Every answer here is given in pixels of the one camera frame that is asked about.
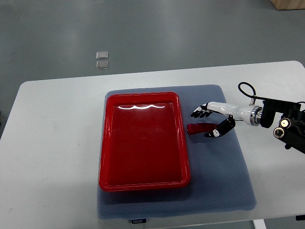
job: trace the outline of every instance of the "robotic arm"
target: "robotic arm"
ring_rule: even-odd
[[[253,90],[254,95],[246,94],[241,85],[246,84]],[[247,107],[240,107],[232,104],[209,102],[197,107],[191,117],[203,118],[208,117],[211,113],[219,113],[226,117],[219,125],[211,124],[189,124],[187,132],[189,134],[207,132],[205,137],[221,137],[235,127],[235,121],[244,121],[251,126],[262,126],[269,128],[276,112],[282,113],[279,126],[274,130],[274,136],[286,143],[285,148],[291,147],[305,154],[305,112],[300,111],[301,103],[304,102],[287,102],[269,98],[262,98],[255,95],[255,89],[246,82],[238,85],[239,90],[246,96],[250,97],[251,103]],[[264,107],[255,105],[256,99],[262,99]]]

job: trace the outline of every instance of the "red tray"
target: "red tray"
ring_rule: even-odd
[[[107,99],[101,189],[184,187],[190,178],[177,94],[115,94]]]

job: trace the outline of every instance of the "gray mat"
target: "gray mat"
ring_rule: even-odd
[[[189,123],[220,123],[225,119],[220,114],[211,114],[204,119],[190,117],[201,104],[225,102],[221,88],[218,85],[199,85],[119,90],[109,92],[105,101],[113,94],[147,92],[175,92],[179,95],[191,182],[184,188],[114,193],[104,192],[98,186],[99,218],[141,219],[252,210],[256,200],[235,131],[220,138],[186,133]]]

